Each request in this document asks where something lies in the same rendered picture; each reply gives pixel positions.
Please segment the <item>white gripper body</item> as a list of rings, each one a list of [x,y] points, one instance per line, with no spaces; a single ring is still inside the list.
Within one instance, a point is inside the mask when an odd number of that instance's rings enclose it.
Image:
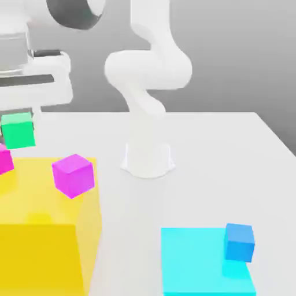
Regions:
[[[26,67],[0,73],[0,110],[60,105],[73,98],[67,67]]]

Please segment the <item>small green cube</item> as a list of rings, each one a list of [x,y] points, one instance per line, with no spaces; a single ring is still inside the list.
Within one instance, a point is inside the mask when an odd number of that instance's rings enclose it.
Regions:
[[[34,125],[30,112],[4,114],[1,130],[7,149],[35,146]]]

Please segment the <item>small pink cube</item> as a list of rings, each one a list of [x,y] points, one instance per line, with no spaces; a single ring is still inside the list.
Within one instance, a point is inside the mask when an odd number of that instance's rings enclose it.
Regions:
[[[14,163],[10,150],[0,143],[0,175],[14,170]]]

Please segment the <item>small magenta cube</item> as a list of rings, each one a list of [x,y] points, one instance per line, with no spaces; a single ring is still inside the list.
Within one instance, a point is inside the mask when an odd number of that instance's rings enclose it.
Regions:
[[[51,167],[56,189],[71,199],[95,187],[92,162],[78,154],[55,161]]]

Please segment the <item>small blue cube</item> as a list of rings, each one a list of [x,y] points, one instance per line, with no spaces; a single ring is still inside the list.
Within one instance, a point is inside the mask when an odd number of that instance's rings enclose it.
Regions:
[[[255,248],[250,225],[228,223],[225,227],[224,257],[226,260],[251,263]]]

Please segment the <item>large yellow box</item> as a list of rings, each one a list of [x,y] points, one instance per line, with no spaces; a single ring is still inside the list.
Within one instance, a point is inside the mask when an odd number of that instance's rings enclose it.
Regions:
[[[52,158],[0,175],[0,296],[88,296],[102,229],[99,188],[69,198]]]

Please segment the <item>large cyan box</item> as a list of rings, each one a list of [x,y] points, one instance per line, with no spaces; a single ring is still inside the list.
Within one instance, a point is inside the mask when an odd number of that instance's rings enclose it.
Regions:
[[[163,227],[163,296],[257,296],[247,264],[225,259],[224,237],[224,228]]]

